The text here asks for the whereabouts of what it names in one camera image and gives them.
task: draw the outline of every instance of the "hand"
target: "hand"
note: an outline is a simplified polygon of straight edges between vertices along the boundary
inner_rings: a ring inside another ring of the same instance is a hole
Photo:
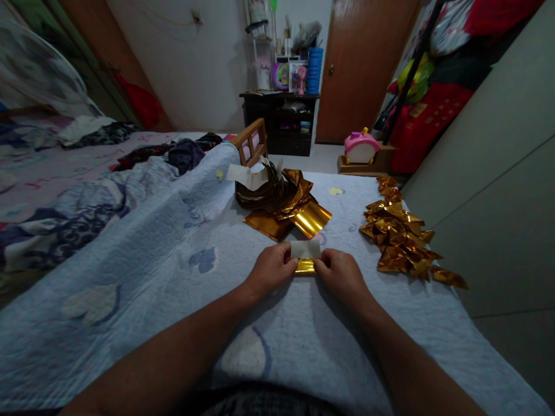
[[[283,285],[298,264],[298,259],[291,259],[290,242],[266,247],[256,259],[243,285],[260,300]]]
[[[322,258],[314,260],[314,268],[327,288],[346,306],[356,308],[374,302],[357,261],[350,254],[326,248]]]

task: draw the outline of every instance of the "gold foil paper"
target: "gold foil paper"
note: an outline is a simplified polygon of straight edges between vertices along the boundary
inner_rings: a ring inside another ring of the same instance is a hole
[[[268,181],[255,191],[235,183],[235,199],[241,208],[251,210],[243,220],[273,240],[282,241],[296,225],[312,238],[328,223],[331,213],[310,194],[313,183],[300,170],[283,169],[261,159]]]
[[[252,211],[243,221],[278,243],[287,237],[294,226],[289,220],[276,220],[266,211]]]
[[[377,180],[385,200],[366,206],[364,218],[368,223],[362,225],[359,231],[372,238],[382,252],[378,271],[403,272],[430,281],[432,270],[435,280],[468,289],[468,284],[458,274],[432,266],[435,260],[443,258],[426,248],[434,237],[434,231],[422,231],[424,221],[403,209],[403,197],[396,188],[397,182],[388,176],[380,176]]]
[[[316,274],[314,268],[314,259],[299,259],[299,265],[294,273],[296,276],[307,276],[309,274]]]
[[[434,280],[459,289],[470,290],[468,283],[457,273],[442,269],[439,266],[432,266],[432,272],[434,274]]]
[[[330,218],[331,213],[311,199],[301,209],[301,212],[291,217],[290,220],[307,238],[311,239],[325,227]]]

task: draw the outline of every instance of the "blue quilt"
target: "blue quilt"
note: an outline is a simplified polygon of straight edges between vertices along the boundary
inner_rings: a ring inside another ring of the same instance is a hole
[[[65,405],[138,345],[240,284],[273,244],[242,222],[237,150],[222,144],[0,314],[0,412]],[[375,179],[305,173],[333,217],[315,238],[352,253],[376,299],[488,414],[548,415],[545,402],[474,327],[456,294],[376,270],[358,227]],[[294,231],[291,239],[301,239]],[[346,309],[314,277],[295,278],[242,323],[211,386],[265,380],[347,413],[393,414],[379,365]]]

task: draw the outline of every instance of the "pink toy house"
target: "pink toy house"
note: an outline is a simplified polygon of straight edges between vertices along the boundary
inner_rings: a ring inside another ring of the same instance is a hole
[[[368,134],[366,127],[361,132],[352,132],[345,139],[344,145],[347,164],[371,165],[374,162],[374,156],[380,150],[380,144]]]

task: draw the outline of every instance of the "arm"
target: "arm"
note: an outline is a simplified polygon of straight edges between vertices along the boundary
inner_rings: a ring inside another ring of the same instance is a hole
[[[362,323],[401,414],[485,415],[374,299],[353,256],[327,248],[314,266]]]
[[[291,260],[290,254],[290,243],[266,248],[242,285],[131,352],[60,415],[170,412],[216,360],[247,312],[291,277],[298,260]]]

